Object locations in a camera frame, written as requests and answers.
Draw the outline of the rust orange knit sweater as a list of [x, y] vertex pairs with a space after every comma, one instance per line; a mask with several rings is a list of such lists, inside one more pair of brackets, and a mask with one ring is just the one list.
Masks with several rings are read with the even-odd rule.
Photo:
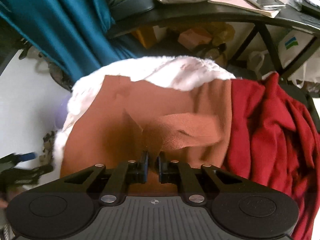
[[174, 196], [173, 184], [161, 184], [155, 161], [221, 166], [231, 137], [232, 82], [213, 80], [184, 92], [124, 76], [106, 76], [96, 98], [67, 139], [60, 175], [95, 164], [115, 168], [149, 154], [145, 184], [129, 187], [131, 196]]

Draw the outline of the dark red garment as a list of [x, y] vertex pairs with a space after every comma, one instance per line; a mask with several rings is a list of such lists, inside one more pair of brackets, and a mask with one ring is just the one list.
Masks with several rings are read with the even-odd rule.
[[232, 80], [232, 127], [223, 168], [296, 201], [294, 239], [310, 239], [319, 210], [319, 133], [307, 108], [279, 85]]

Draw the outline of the white fluffy blanket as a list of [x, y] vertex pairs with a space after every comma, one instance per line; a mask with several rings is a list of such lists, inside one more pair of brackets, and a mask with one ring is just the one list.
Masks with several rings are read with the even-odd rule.
[[190, 91], [204, 83], [231, 80], [235, 75], [220, 67], [213, 60], [191, 56], [145, 56], [126, 59], [101, 67], [80, 78], [72, 88], [67, 103], [67, 117], [53, 147], [53, 162], [61, 170], [66, 141], [76, 121], [88, 110], [102, 87], [105, 76], [124, 76], [131, 81], [148, 81], [158, 87]]

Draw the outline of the teal blue curtain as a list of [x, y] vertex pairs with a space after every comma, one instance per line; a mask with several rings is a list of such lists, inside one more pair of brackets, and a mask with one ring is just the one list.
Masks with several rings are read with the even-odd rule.
[[73, 81], [142, 56], [127, 35], [107, 39], [114, 20], [105, 0], [1, 0], [1, 17]]

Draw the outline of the white tote bag with logo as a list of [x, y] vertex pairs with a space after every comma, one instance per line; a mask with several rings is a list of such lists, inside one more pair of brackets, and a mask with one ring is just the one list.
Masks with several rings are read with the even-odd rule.
[[[279, 42], [278, 52], [283, 68], [293, 61], [311, 39], [310, 34], [292, 30]], [[302, 88], [305, 81], [319, 83], [319, 49], [289, 77], [289, 81], [299, 88]]]

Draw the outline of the black curved desk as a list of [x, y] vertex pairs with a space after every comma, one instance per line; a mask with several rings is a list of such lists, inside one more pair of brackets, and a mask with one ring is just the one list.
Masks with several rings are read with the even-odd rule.
[[[150, 11], [117, 21], [107, 32], [107, 36], [108, 38], [115, 38], [134, 31], [139, 27], [155, 25], [165, 27], [174, 23], [196, 23], [204, 21], [253, 23], [253, 30], [235, 52], [232, 61], [235, 61], [244, 52], [257, 34], [260, 34], [272, 57], [274, 68], [283, 79], [290, 77], [319, 49], [319, 19], [298, 12], [290, 6], [281, 10], [275, 18], [270, 18], [248, 10], [217, 3], [201, 2], [170, 5], [158, 3], [156, 7]], [[267, 29], [268, 25], [296, 29], [304, 33], [309, 33], [313, 37], [287, 67], [282, 67], [278, 50]]]

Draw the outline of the papers and books on desk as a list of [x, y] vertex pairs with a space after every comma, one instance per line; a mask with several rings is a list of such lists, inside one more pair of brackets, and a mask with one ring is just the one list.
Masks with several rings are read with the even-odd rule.
[[209, 3], [244, 9], [270, 18], [275, 18], [286, 8], [286, 4], [280, 0], [209, 0]]

